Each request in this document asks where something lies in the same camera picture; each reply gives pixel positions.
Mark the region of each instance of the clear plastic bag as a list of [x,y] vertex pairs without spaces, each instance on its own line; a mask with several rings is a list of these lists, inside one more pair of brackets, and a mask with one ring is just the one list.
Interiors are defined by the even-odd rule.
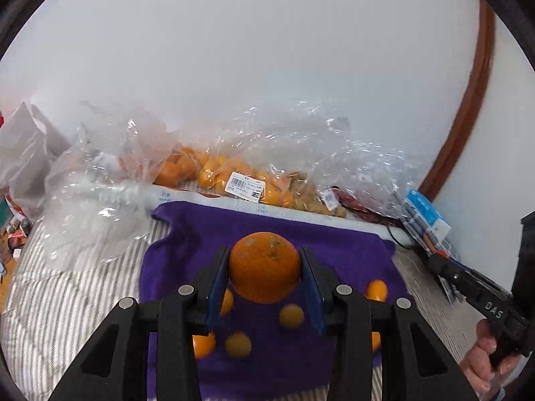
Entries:
[[94,268],[144,238],[145,189],[174,144],[165,125],[143,111],[89,107],[94,119],[46,178],[43,250],[47,265],[62,271]]
[[[415,156],[361,142],[332,105],[253,107],[220,127],[211,145],[181,148],[196,164],[199,186],[218,194],[228,195],[234,171],[265,183],[261,203],[343,217],[326,201],[328,190],[338,187],[369,210],[392,216],[392,193],[423,177]],[[180,176],[168,186],[188,180]]]
[[56,158],[25,103],[0,128],[0,152],[0,194],[9,193],[35,221],[44,209],[44,179]]

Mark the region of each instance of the purple towel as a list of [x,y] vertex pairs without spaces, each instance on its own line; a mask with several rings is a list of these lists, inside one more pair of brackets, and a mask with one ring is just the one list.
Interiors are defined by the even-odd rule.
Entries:
[[[271,231],[288,239],[296,248],[308,245],[317,259],[330,266],[340,281],[365,292],[374,279],[389,288],[388,302],[410,298],[405,283],[392,263],[394,244],[375,234],[290,220],[170,202],[160,205],[153,217],[171,225],[169,235],[146,251],[140,276],[141,302],[159,300],[192,280],[194,273],[210,264],[218,246],[232,246],[240,238]],[[234,309],[215,329],[216,349],[197,362],[203,398],[263,400],[314,389],[329,383],[335,339],[321,337],[307,316],[299,286],[282,302],[260,305],[234,294]],[[279,325],[279,311],[296,303],[306,314],[296,330]],[[243,360],[225,354],[225,339],[242,331],[252,343]],[[156,345],[149,347],[148,396],[156,395]]]

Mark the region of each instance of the blue gripper pad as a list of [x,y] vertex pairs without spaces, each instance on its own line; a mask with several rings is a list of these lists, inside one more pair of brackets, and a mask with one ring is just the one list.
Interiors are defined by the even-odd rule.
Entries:
[[301,281],[304,286],[304,295],[307,301],[308,313],[312,325],[316,328],[320,335],[324,335],[326,332],[326,324],[323,319],[323,300],[319,293],[319,288],[312,273],[309,261],[299,252],[301,258]]
[[212,331],[219,322],[219,311],[225,296],[225,290],[228,285],[228,256],[230,250],[225,251],[221,263],[217,269],[214,277],[212,288],[208,296],[208,312],[206,317],[206,325],[209,331]]

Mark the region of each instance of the striped bedding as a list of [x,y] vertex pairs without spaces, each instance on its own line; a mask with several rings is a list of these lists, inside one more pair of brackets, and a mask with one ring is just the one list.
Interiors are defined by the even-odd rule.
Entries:
[[[45,401],[82,345],[122,297],[139,297],[138,279],[147,246],[168,226],[153,221],[147,241],[121,258],[80,273],[46,269],[41,261],[43,227],[26,245],[1,317],[0,344],[17,386],[28,401]],[[398,249],[394,262],[422,315],[459,362],[474,340],[475,313],[451,307],[418,257]],[[281,400],[324,401],[328,387],[290,394]],[[372,400],[381,400],[381,369],[373,371]]]

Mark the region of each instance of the screw head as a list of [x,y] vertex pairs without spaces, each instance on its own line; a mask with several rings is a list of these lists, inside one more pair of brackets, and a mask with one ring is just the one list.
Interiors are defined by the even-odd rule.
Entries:
[[119,300],[119,307],[121,309],[128,309],[134,305],[134,299],[132,297],[123,297]]
[[191,285],[182,285],[180,288],[178,288],[178,294],[181,296],[189,296],[195,288]]
[[341,284],[336,287],[336,292],[341,296],[348,296],[353,292],[353,289],[349,285]]
[[396,304],[402,309],[410,308],[410,300],[405,297],[400,297],[396,300]]

